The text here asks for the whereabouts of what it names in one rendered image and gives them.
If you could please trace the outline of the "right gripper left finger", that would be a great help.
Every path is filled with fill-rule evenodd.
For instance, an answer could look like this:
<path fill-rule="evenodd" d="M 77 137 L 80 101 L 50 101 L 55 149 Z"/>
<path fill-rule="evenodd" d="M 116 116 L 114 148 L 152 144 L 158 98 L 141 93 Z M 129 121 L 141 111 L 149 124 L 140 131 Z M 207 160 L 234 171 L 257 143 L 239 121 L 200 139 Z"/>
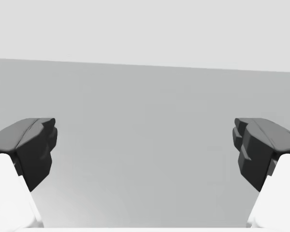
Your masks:
<path fill-rule="evenodd" d="M 25 118 L 0 131 L 0 228 L 42 228 L 31 195 L 49 175 L 54 118 Z"/>

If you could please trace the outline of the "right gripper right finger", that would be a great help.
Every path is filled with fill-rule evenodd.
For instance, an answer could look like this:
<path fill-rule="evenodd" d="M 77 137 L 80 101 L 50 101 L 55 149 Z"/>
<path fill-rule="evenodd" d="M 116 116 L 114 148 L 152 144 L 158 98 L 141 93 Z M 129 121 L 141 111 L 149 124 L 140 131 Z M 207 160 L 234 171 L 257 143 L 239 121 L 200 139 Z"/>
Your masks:
<path fill-rule="evenodd" d="M 236 118 L 241 175 L 259 192 L 246 227 L 290 228 L 290 130 L 264 118 Z"/>

